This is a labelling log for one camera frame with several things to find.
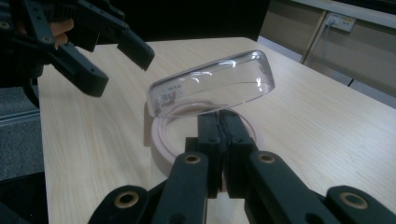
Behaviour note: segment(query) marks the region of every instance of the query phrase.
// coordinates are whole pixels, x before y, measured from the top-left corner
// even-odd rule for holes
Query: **black mechanical part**
[[[245,198],[248,187],[246,162],[250,153],[258,150],[241,118],[230,110],[221,110],[219,120],[227,136],[224,176],[230,198]]]
[[[1,53],[14,52],[18,57],[19,74],[25,77],[23,85],[28,98],[38,106],[38,98],[29,83],[40,77],[36,71],[44,64],[52,63],[68,80],[90,96],[102,96],[108,77],[80,54],[74,46],[93,51],[99,35],[117,43],[118,48],[134,63],[147,70],[154,58],[154,51],[129,28],[122,19],[122,11],[111,6],[107,0],[0,0],[0,47]],[[55,38],[49,22],[74,19],[77,37],[68,44],[55,48]],[[15,29],[14,21],[24,21],[27,35]]]
[[[349,186],[330,188],[325,204],[342,223],[396,223],[396,216],[382,203]]]
[[[140,187],[123,186],[114,189],[96,208],[89,223],[142,223],[142,211],[148,202],[148,192]]]
[[[250,181],[274,223],[339,223],[276,154],[267,151],[251,153],[247,169]]]
[[[49,223],[44,173],[0,181],[2,224]]]
[[[245,199],[249,223],[396,223],[394,214],[361,190],[335,187],[323,197],[309,189],[279,156],[258,151],[256,144],[248,141],[247,130],[234,112],[200,115],[198,122],[199,136],[186,139],[186,152],[176,158],[169,178],[148,192],[148,206],[142,207],[140,222],[123,221],[205,223],[206,199],[210,191],[220,189],[219,175],[228,166],[228,176],[233,176],[227,181],[229,196]],[[239,159],[227,158],[231,148]],[[245,176],[233,175],[236,169],[243,170]],[[106,205],[102,202],[99,207],[105,209]],[[95,212],[92,220],[99,216],[117,217],[118,213]]]
[[[177,156],[151,223],[205,223],[207,171],[206,155]]]

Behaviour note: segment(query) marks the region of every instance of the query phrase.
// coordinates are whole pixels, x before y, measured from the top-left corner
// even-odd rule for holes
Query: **electrical outlet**
[[[334,28],[350,32],[355,21],[355,18],[331,12],[327,17],[326,25],[332,25]]]

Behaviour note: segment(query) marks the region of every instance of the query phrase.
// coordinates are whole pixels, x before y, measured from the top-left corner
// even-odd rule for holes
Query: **wall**
[[[273,0],[261,35],[304,54],[321,13],[319,8]],[[325,27],[304,64],[321,73],[331,68],[396,97],[396,30],[360,20],[350,33]]]

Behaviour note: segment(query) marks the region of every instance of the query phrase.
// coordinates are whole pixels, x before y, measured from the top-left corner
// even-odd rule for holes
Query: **tape roll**
[[[174,108],[174,110],[188,110],[191,104],[194,104],[194,107],[197,105],[210,106],[209,102],[193,102],[178,105]],[[257,147],[260,150],[263,150],[262,131],[256,125],[254,125],[255,122],[232,109],[229,110],[239,115],[242,122],[245,124],[250,137],[254,140]],[[174,147],[169,141],[166,127],[176,119],[177,118],[155,118],[151,126],[151,156],[157,167],[166,176],[169,176],[173,163],[175,162],[175,158],[178,156],[178,152],[174,150]]]

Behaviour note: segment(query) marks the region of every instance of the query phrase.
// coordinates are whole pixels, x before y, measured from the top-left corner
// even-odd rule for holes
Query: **cable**
[[[35,107],[40,108],[40,103],[38,101],[37,95],[35,95],[35,90],[33,89],[33,83],[31,78],[25,78],[22,83],[23,92],[26,97],[32,102]]]
[[[322,51],[322,58],[321,58],[321,63],[322,63],[323,69],[326,67],[326,62],[325,62],[324,58],[326,57],[327,37],[328,37],[328,35],[329,35],[330,27],[332,27],[334,24],[335,24],[335,19],[332,18],[332,19],[329,21],[329,24],[327,24],[326,34],[325,34],[325,36],[324,36],[323,51]]]

